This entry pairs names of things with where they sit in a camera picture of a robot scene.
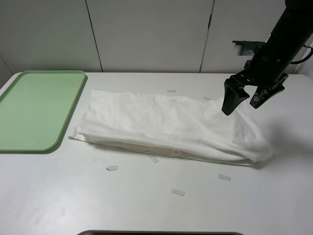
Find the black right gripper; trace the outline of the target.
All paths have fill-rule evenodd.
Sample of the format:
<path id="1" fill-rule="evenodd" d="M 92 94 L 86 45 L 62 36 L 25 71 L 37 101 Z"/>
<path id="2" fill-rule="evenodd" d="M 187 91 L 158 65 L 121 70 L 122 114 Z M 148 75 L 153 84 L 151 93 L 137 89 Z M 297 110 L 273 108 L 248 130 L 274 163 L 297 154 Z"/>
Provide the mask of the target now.
<path id="1" fill-rule="evenodd" d="M 268 40 L 248 60 L 244 69 L 224 82 L 222 112 L 229 116 L 250 96 L 245 86 L 256 86 L 250 105 L 259 108 L 285 87 L 278 85 L 281 75 L 293 60 L 293 40 Z"/>

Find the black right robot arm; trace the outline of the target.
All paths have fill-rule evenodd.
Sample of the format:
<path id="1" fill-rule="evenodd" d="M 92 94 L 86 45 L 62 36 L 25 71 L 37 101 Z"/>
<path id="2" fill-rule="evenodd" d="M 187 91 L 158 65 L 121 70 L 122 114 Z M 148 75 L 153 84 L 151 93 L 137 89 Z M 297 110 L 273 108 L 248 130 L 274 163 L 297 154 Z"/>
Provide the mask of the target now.
<path id="1" fill-rule="evenodd" d="M 266 42 L 234 41 L 242 49 L 253 51 L 252 59 L 247 60 L 244 69 L 224 82 L 222 111 L 230 115 L 249 94 L 245 86 L 257 89 L 251 97 L 250 105 L 257 109 L 285 88 L 283 83 L 288 75 L 285 69 L 307 61 L 309 53 L 302 60 L 294 61 L 295 56 L 305 46 L 313 33 L 313 2 L 311 0 L 287 0 L 286 9 L 272 30 Z"/>

